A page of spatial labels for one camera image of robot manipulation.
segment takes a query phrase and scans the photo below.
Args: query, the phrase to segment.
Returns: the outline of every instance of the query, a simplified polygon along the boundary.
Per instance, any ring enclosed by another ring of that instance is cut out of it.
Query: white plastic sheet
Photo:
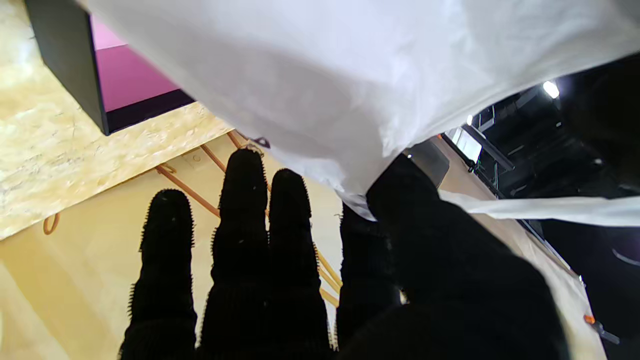
[[[367,214],[406,147],[640,49],[633,0],[86,0],[213,113]]]

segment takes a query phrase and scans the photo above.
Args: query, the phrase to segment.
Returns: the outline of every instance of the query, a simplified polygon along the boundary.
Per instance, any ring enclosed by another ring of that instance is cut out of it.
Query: wooden surface
[[[231,130],[198,103],[104,136],[0,0],[0,240]]]

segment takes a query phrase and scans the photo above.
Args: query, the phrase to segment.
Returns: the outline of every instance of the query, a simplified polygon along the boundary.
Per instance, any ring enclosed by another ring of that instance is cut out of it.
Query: pink panel
[[[96,50],[127,45],[126,42],[120,40],[105,24],[101,23],[100,20],[93,15],[91,16],[91,27],[93,32],[93,46]]]
[[[179,89],[128,45],[97,50],[95,57],[106,111]]]

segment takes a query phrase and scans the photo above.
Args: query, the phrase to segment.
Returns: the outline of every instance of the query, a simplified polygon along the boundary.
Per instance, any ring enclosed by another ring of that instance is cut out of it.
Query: light fixture
[[[547,94],[549,94],[552,99],[560,96],[560,90],[558,90],[556,84],[552,83],[551,81],[545,81],[545,83],[542,84],[542,88],[545,89]]]

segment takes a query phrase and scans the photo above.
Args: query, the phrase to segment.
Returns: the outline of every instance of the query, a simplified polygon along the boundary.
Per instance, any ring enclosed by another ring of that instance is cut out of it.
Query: glove finger
[[[214,282],[262,282],[268,267],[264,212],[267,182],[258,152],[229,158],[220,195],[220,226],[212,243]]]
[[[311,239],[311,207],[302,177],[289,169],[273,177],[269,204],[269,254],[277,286],[320,286]]]
[[[198,348],[203,358],[232,357],[266,345],[266,206],[260,154],[239,149],[229,158],[220,195],[220,226],[212,243],[214,284]]]
[[[132,289],[131,324],[120,348],[122,359],[193,355],[192,246],[193,221],[186,196],[178,190],[159,192],[143,228],[142,268]]]
[[[274,343],[288,349],[323,351],[329,349],[327,316],[310,217],[302,177],[289,169],[278,171],[269,205],[270,333]]]

